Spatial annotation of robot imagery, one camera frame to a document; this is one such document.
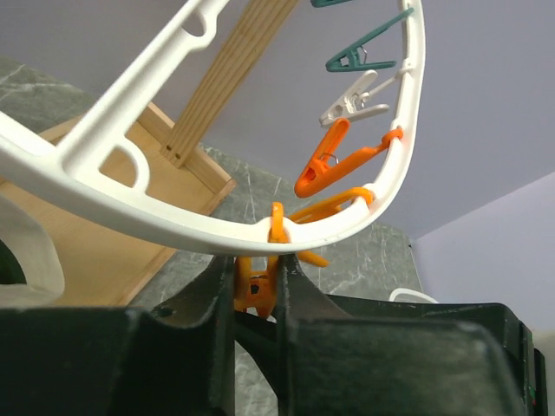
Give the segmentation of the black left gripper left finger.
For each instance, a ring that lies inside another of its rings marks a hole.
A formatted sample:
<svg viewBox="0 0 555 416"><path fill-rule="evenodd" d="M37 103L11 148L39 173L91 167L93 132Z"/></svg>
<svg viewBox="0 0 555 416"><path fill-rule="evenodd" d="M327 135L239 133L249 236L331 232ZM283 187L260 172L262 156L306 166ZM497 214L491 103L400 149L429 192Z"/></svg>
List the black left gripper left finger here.
<svg viewBox="0 0 555 416"><path fill-rule="evenodd" d="M233 261L152 310L1 312L4 415L231 415Z"/></svg>

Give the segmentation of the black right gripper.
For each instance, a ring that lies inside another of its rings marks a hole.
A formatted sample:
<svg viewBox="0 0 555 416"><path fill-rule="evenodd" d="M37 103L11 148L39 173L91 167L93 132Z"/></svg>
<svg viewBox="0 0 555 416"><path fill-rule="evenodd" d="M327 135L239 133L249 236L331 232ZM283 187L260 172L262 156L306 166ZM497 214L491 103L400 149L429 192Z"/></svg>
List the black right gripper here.
<svg viewBox="0 0 555 416"><path fill-rule="evenodd" d="M504 304L389 302L331 295L330 300L356 317L471 322L485 328L503 347L526 415L547 414L545 357L532 331Z"/></svg>

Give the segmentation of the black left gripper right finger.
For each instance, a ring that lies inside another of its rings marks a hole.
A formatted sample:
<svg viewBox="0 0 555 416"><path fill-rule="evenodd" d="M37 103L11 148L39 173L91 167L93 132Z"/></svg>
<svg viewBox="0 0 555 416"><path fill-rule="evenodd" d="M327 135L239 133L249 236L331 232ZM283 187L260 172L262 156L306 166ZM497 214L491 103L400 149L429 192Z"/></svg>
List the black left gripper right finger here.
<svg viewBox="0 0 555 416"><path fill-rule="evenodd" d="M471 322L348 314L280 259L283 415L524 415L503 347Z"/></svg>

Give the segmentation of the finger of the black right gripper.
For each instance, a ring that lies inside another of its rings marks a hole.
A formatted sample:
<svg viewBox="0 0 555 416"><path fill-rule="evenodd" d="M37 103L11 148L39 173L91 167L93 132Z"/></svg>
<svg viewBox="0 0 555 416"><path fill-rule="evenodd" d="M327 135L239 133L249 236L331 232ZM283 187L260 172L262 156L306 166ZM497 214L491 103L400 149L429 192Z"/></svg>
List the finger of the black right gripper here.
<svg viewBox="0 0 555 416"><path fill-rule="evenodd" d="M272 392L280 399L278 325L245 312L234 312L235 340L257 364Z"/></svg>

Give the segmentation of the orange clothes peg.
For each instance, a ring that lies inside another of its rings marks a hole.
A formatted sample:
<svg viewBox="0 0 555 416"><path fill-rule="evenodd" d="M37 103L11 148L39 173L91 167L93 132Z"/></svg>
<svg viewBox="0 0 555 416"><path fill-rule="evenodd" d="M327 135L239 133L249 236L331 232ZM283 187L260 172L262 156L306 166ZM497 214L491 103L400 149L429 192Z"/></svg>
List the orange clothes peg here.
<svg viewBox="0 0 555 416"><path fill-rule="evenodd" d="M272 204L268 242L289 242L284 230L284 207L279 202ZM264 270L253 270L251 264L250 257L235 260L234 308L245 313L248 308L254 308L259 318L267 320L277 300L278 256L269 256Z"/></svg>
<svg viewBox="0 0 555 416"><path fill-rule="evenodd" d="M342 117L332 123L294 185L297 197L308 198L319 193L388 150L393 139L400 140L404 136L403 129L398 127L387 132L379 145L360 148L339 160L336 149L346 137L349 128L350 121L347 118Z"/></svg>
<svg viewBox="0 0 555 416"><path fill-rule="evenodd" d="M268 239L275 243L314 244L341 241L372 222L375 195L365 187L354 187L287 216L272 206Z"/></svg>

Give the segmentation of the olive green underwear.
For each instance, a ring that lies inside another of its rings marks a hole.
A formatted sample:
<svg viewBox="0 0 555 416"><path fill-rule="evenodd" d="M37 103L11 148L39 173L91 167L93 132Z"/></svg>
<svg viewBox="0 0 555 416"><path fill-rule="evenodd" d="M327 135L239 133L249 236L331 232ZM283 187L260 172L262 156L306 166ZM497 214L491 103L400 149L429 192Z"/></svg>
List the olive green underwear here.
<svg viewBox="0 0 555 416"><path fill-rule="evenodd" d="M50 304L64 290L62 266L48 232L19 206L1 198L1 306Z"/></svg>

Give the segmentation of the white plastic laundry basket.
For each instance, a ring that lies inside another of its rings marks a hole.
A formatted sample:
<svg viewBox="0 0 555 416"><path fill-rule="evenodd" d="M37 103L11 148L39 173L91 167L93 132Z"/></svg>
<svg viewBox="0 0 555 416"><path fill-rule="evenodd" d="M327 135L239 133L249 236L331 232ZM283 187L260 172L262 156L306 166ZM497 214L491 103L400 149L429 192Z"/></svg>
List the white plastic laundry basket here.
<svg viewBox="0 0 555 416"><path fill-rule="evenodd" d="M437 303L432 296L421 293L420 291L407 288L394 289L388 300L390 302L414 302L414 303Z"/></svg>

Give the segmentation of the wooden drying rack stand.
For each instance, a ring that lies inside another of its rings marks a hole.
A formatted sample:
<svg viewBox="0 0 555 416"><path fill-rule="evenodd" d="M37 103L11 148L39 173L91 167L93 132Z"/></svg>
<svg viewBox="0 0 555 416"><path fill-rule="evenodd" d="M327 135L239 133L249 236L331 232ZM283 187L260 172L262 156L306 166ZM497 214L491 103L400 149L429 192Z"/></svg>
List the wooden drying rack stand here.
<svg viewBox="0 0 555 416"><path fill-rule="evenodd" d="M224 7L222 1L185 3L57 145L3 115L2 176L76 216L151 243L209 254L283 251L269 243L265 229L150 197L147 158L126 136L180 63L212 42Z"/></svg>

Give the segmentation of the white clothes peg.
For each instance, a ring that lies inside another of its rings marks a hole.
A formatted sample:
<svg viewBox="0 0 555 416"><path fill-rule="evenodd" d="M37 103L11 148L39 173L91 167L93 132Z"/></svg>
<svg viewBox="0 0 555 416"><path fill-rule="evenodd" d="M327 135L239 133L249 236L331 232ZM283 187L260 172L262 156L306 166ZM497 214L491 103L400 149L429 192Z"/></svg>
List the white clothes peg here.
<svg viewBox="0 0 555 416"><path fill-rule="evenodd" d="M330 127L336 120L345 118L351 122L368 119L380 114L387 113L390 109L388 104L376 104L371 107L367 103L386 87L399 81L408 69L400 69L395 75L370 89L377 79L375 70L367 70L346 89L346 91L320 116L321 127Z"/></svg>

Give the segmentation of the teal clothes peg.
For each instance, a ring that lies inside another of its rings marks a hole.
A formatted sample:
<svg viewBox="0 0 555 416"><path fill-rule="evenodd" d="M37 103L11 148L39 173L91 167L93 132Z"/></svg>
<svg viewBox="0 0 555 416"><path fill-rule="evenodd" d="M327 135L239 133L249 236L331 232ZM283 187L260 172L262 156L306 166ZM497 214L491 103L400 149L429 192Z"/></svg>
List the teal clothes peg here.
<svg viewBox="0 0 555 416"><path fill-rule="evenodd" d="M347 3L349 1L350 0L310 0L310 3L314 8L324 8L340 3Z"/></svg>
<svg viewBox="0 0 555 416"><path fill-rule="evenodd" d="M357 41L351 43L347 48L333 55L325 63L326 70L330 73L348 73L393 68L397 64L396 60L370 62L365 45L386 32L395 24L406 20L414 11L415 9L413 7L408 7L397 16L389 19L377 28L372 29L368 34L362 36Z"/></svg>

